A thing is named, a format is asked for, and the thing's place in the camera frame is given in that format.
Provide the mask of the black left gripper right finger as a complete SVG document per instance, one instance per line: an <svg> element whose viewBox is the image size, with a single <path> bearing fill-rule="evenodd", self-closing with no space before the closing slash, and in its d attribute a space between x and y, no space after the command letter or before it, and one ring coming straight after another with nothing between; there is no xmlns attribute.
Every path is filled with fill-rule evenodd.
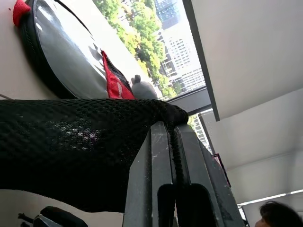
<svg viewBox="0 0 303 227"><path fill-rule="evenodd" d="M188 126L175 128L182 164L177 195L181 227L242 227L244 222L224 171Z"/></svg>

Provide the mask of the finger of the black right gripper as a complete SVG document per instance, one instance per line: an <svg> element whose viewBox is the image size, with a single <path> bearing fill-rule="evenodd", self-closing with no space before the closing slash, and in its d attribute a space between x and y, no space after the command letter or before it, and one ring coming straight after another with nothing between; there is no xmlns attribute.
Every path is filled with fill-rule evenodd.
<svg viewBox="0 0 303 227"><path fill-rule="evenodd" d="M32 227L33 225L34 220L26 216L24 213L19 213L18 219L23 220L22 223L20 224L20 227Z"/></svg>

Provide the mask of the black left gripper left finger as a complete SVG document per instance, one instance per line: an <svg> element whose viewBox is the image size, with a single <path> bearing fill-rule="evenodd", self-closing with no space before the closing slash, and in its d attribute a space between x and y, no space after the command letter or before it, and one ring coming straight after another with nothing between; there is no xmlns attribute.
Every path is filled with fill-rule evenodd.
<svg viewBox="0 0 303 227"><path fill-rule="evenodd" d="M136 155L129 172L124 227L173 225L175 192L164 123L155 123Z"/></svg>

